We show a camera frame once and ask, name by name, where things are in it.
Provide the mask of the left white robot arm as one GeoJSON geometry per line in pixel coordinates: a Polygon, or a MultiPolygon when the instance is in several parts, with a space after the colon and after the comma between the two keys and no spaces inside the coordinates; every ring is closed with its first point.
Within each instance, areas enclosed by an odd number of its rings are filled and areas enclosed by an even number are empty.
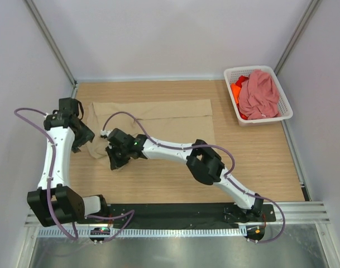
{"type": "Polygon", "coordinates": [[[70,187],[70,155],[95,137],[82,122],[83,114],[78,100],[61,98],[58,109],[44,120],[42,131],[47,138],[44,169],[37,189],[27,194],[28,205],[44,227],[80,222],[89,215],[97,223],[109,218],[103,195],[81,197],[70,187]]]}

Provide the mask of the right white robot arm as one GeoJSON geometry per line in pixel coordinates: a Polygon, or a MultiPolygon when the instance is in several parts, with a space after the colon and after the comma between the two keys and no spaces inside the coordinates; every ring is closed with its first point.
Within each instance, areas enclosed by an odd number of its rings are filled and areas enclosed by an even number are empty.
{"type": "Polygon", "coordinates": [[[243,222],[255,221],[263,214],[263,199],[249,190],[234,176],[222,162],[221,156],[203,140],[194,143],[173,143],[155,139],[148,135],[133,137],[115,128],[102,130],[101,138],[108,142],[106,152],[111,170],[119,169],[131,159],[169,160],[184,164],[193,178],[204,185],[214,185],[234,200],[235,219],[243,222]]]}

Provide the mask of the beige t shirt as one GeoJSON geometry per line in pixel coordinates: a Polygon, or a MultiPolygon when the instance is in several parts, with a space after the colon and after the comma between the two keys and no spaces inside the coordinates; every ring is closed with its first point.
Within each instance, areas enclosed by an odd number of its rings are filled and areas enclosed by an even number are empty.
{"type": "Polygon", "coordinates": [[[140,103],[97,103],[88,108],[87,126],[94,132],[93,142],[87,150],[95,159],[107,161],[106,140],[100,138],[106,130],[119,128],[136,136],[142,134],[136,121],[123,112],[133,115],[147,133],[159,140],[176,143],[193,143],[200,139],[215,144],[213,112],[209,99],[140,103]]]}

